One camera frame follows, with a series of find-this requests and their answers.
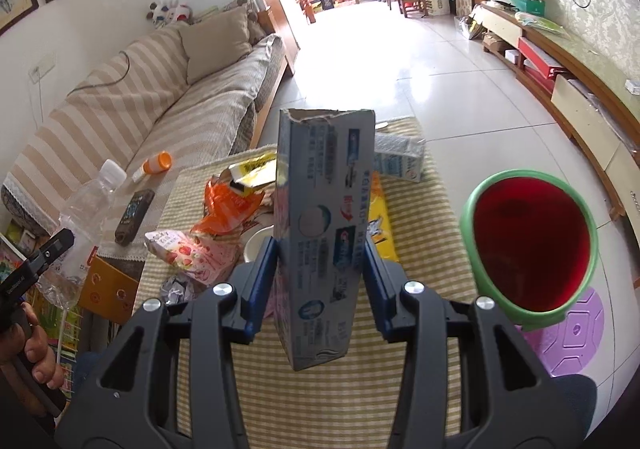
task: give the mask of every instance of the wall outlet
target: wall outlet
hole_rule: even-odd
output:
[[[29,70],[29,77],[31,82],[36,84],[40,79],[46,76],[53,67],[56,65],[56,55],[53,52],[49,52],[45,57],[40,59],[37,65],[33,66]]]

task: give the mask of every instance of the green box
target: green box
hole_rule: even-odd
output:
[[[534,16],[545,16],[546,3],[540,0],[511,0],[518,9]]]

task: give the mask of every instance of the brown box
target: brown box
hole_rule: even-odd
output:
[[[131,317],[138,282],[95,256],[78,304],[117,324]]]
[[[500,39],[493,32],[487,32],[484,35],[482,45],[484,45],[485,48],[488,48],[491,52],[495,52],[497,54],[503,53],[505,50],[513,48],[512,45],[510,45],[503,39]]]

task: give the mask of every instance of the purple stool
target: purple stool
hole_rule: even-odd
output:
[[[551,376],[559,377],[580,373],[586,368],[598,350],[603,332],[602,300],[589,287],[564,321],[522,335]]]

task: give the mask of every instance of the plush toy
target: plush toy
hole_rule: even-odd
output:
[[[191,19],[191,7],[181,4],[178,0],[158,5],[149,5],[150,11],[146,18],[151,20],[155,28],[161,28],[173,22],[188,22]]]

